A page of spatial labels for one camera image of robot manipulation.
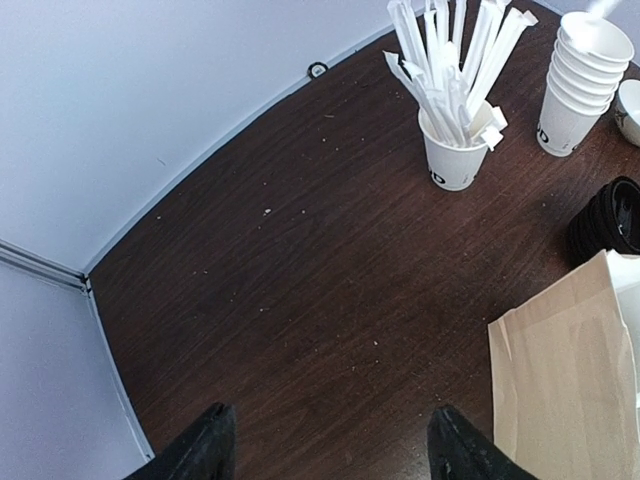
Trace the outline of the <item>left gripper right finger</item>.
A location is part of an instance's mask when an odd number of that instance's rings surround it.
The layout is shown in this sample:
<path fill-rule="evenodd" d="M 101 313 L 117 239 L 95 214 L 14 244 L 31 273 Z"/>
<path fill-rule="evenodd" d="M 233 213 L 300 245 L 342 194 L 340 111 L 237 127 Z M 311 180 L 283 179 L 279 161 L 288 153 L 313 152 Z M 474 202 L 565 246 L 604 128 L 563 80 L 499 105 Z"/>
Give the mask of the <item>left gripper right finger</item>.
<path fill-rule="evenodd" d="M 432 413 L 427 449 L 432 479 L 520 478 L 520 467 L 451 405 Z"/>

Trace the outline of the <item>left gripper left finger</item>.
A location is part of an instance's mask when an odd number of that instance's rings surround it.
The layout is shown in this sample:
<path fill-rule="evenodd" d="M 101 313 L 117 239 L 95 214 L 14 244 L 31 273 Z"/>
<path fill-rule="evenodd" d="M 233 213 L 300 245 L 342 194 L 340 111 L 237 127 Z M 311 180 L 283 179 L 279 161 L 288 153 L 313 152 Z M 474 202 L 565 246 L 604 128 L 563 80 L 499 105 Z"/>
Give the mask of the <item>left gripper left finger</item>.
<path fill-rule="evenodd" d="M 233 479 L 235 460 L 235 409 L 214 403 L 132 479 Z"/>

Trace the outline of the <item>brown paper bag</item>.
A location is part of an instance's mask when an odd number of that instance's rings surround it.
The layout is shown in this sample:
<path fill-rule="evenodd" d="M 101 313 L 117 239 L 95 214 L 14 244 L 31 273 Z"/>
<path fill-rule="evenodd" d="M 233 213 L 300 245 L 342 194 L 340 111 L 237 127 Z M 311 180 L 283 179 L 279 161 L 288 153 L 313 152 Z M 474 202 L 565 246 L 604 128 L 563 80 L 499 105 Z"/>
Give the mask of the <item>brown paper bag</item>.
<path fill-rule="evenodd" d="M 488 337 L 499 449 L 539 479 L 638 478 L 638 257 L 599 252 Z"/>

